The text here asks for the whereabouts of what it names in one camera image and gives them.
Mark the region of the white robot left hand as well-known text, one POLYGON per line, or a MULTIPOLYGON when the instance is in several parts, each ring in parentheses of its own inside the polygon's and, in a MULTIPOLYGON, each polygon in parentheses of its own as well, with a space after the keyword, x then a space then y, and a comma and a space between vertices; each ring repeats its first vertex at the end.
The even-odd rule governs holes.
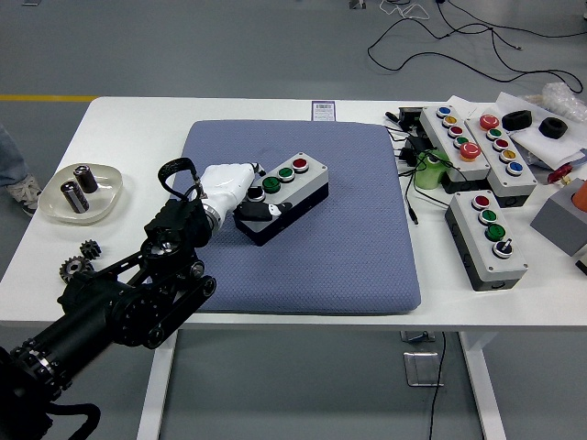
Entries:
POLYGON ((220 228, 229 213, 235 212, 245 221, 269 222, 293 208, 291 203, 247 202, 256 174, 265 174, 258 163, 210 165, 205 169, 200 198, 213 228, 220 228))

